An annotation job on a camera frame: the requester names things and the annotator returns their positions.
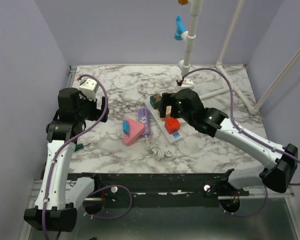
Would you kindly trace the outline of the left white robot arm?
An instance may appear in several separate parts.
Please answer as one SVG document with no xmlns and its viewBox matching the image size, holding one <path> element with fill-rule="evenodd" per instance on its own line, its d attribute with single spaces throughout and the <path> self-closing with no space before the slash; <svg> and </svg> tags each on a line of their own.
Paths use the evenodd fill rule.
<svg viewBox="0 0 300 240">
<path fill-rule="evenodd" d="M 24 211 L 23 219 L 39 231 L 72 232 L 78 216 L 74 200 L 66 199 L 66 184 L 71 157 L 78 137 L 90 131 L 86 121 L 105 123 L 108 120 L 108 96 L 101 98 L 97 108 L 95 90 L 83 93 L 74 87 L 58 93 L 58 109 L 45 130 L 47 159 L 42 185 L 34 207 Z"/>
</svg>

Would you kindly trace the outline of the beige cube plug adapter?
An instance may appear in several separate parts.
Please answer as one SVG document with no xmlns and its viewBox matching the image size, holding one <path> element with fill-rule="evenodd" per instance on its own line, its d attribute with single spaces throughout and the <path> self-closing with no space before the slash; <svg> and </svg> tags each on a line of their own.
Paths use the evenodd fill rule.
<svg viewBox="0 0 300 240">
<path fill-rule="evenodd" d="M 166 119 L 170 118 L 171 109 L 172 109 L 171 106 L 167 106 L 167 107 L 166 107 L 166 113 L 165 113 L 165 118 L 166 118 Z"/>
</svg>

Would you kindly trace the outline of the dark green cube adapter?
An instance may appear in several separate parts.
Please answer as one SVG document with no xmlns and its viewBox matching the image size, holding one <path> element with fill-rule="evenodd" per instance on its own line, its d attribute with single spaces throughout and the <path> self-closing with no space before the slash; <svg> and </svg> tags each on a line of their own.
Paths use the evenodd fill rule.
<svg viewBox="0 0 300 240">
<path fill-rule="evenodd" d="M 153 109 L 158 109 L 161 104 L 162 96 L 159 93 L 153 94 L 150 96 L 150 105 Z"/>
</svg>

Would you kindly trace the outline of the blue plug adapter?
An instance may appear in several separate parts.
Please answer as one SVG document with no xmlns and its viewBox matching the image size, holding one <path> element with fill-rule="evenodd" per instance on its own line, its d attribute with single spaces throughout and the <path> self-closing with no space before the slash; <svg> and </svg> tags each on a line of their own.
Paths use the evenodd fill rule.
<svg viewBox="0 0 300 240">
<path fill-rule="evenodd" d="M 127 119 L 122 121 L 122 131 L 126 135 L 130 134 L 130 123 Z"/>
</svg>

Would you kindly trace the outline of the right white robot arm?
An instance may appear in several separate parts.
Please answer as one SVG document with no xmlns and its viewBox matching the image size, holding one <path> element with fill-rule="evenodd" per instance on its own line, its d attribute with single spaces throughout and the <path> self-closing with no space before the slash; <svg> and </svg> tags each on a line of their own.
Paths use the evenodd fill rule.
<svg viewBox="0 0 300 240">
<path fill-rule="evenodd" d="M 277 193 L 286 192 L 297 169 L 293 159 L 298 153 L 297 147 L 277 143 L 264 146 L 266 139 L 251 131 L 244 134 L 226 113 L 204 107 L 199 95 L 189 88 L 177 93 L 163 93 L 158 108 L 160 116 L 166 114 L 168 106 L 172 118 L 182 118 L 199 133 L 225 141 L 260 162 L 256 167 L 228 170 L 225 180 L 220 183 L 224 195 L 231 196 L 238 189 L 256 186 L 265 186 Z"/>
</svg>

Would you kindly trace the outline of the red cube plug adapter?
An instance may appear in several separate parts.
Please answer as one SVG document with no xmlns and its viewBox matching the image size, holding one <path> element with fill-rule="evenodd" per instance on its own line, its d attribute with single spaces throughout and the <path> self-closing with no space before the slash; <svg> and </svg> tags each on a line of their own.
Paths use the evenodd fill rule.
<svg viewBox="0 0 300 240">
<path fill-rule="evenodd" d="M 166 131 L 171 135 L 179 131 L 181 124 L 177 118 L 170 117 L 165 120 L 164 127 Z"/>
</svg>

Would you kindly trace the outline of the pink triangular socket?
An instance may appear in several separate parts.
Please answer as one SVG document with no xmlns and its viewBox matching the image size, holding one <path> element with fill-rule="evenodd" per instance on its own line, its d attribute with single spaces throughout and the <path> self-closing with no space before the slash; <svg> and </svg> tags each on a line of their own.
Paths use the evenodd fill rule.
<svg viewBox="0 0 300 240">
<path fill-rule="evenodd" d="M 124 120 L 129 121 L 130 134 L 123 135 L 123 142 L 126 146 L 132 145 L 146 130 L 146 126 L 136 120 L 126 117 Z"/>
</svg>

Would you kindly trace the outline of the purple power strip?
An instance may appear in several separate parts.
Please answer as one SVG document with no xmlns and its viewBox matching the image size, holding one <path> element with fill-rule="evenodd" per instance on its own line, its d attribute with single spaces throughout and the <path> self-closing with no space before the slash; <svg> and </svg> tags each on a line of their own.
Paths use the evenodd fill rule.
<svg viewBox="0 0 300 240">
<path fill-rule="evenodd" d="M 141 124 L 145 125 L 145 131 L 142 136 L 149 136 L 151 134 L 150 115 L 146 107 L 138 109 L 138 119 Z"/>
</svg>

